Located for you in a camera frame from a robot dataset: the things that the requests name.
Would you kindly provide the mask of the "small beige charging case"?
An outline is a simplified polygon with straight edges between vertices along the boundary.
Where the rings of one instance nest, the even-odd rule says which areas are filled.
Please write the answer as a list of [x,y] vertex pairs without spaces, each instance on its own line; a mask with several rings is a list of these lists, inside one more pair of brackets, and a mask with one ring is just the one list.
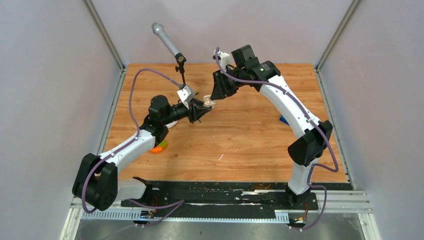
[[213,107],[217,104],[215,100],[211,99],[211,95],[205,95],[203,97],[203,106],[205,107]]

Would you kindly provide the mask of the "white earbud charging case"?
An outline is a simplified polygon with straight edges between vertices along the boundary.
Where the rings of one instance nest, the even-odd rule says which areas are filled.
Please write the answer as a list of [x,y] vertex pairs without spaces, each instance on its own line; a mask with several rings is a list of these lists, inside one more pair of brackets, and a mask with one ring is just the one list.
[[166,126],[168,129],[171,129],[171,128],[172,128],[172,127],[174,127],[177,123],[178,123],[178,121],[173,121],[173,122],[171,122],[171,123],[169,123],[169,124],[166,124],[165,126]]

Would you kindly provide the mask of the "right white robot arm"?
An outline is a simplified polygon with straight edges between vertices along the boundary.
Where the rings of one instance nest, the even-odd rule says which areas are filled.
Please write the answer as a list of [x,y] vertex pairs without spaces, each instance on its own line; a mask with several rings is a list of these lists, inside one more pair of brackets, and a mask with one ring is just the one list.
[[265,96],[291,127],[296,141],[287,148],[294,164],[285,201],[290,208],[298,209],[306,201],[312,167],[329,145],[333,125],[309,111],[290,89],[278,67],[269,60],[260,62],[250,45],[231,53],[216,48],[212,58],[219,69],[212,74],[211,101],[229,98],[239,88],[250,86]]

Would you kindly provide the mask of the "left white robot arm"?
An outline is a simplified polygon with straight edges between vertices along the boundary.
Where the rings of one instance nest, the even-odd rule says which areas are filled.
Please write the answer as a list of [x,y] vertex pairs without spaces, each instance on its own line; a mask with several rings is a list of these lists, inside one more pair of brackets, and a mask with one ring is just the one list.
[[72,194],[80,198],[87,213],[107,210],[114,202],[134,199],[140,206],[149,206],[153,193],[148,182],[140,177],[119,179],[120,172],[142,154],[157,147],[169,132],[168,125],[187,118],[198,121],[213,109],[207,102],[192,98],[170,105],[164,95],[150,101],[148,115],[127,140],[99,155],[88,153],[81,161]]

